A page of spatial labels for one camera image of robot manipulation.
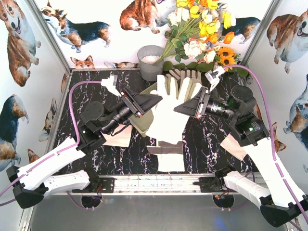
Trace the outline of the white glove green fingers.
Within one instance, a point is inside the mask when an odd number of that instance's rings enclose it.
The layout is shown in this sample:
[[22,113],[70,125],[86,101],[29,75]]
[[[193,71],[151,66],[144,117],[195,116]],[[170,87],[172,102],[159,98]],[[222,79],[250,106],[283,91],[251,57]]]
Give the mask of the white glove green fingers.
[[162,100],[152,108],[154,118],[146,135],[170,144],[181,141],[189,116],[175,112],[174,108],[196,96],[201,86],[201,83],[186,77],[178,87],[174,77],[158,75],[157,90],[151,94],[161,96]]

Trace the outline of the white glove grey patch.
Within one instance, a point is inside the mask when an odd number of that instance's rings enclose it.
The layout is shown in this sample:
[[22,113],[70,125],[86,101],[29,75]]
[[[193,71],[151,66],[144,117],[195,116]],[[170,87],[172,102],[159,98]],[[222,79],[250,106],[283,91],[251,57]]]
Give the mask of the white glove grey patch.
[[182,141],[177,144],[159,141],[157,146],[147,146],[147,150],[157,157],[159,172],[185,171]]

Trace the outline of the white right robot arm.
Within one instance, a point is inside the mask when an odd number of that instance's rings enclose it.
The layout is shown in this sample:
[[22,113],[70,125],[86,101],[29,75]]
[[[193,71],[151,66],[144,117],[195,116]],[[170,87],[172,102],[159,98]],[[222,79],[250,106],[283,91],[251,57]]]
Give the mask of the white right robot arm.
[[270,225],[279,227],[299,215],[307,218],[308,196],[296,185],[276,155],[274,139],[264,123],[253,114],[255,105],[256,99],[248,87],[233,87],[226,103],[219,103],[207,88],[202,87],[196,96],[175,107],[174,111],[197,119],[209,114],[227,120],[231,136],[253,160],[267,186],[249,180],[233,167],[216,171],[216,178],[222,186],[256,205]]

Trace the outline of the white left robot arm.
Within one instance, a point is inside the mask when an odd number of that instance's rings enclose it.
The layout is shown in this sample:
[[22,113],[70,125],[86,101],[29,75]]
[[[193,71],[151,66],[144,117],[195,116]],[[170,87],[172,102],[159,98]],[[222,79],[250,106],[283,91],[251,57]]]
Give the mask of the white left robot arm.
[[100,189],[102,180],[89,168],[64,175],[55,173],[103,146],[105,135],[117,135],[119,125],[131,116],[142,117],[161,100],[161,96],[125,88],[120,93],[120,102],[111,111],[99,101],[90,102],[80,114],[80,123],[72,137],[31,164],[6,170],[15,201],[26,209],[59,192],[90,193]]

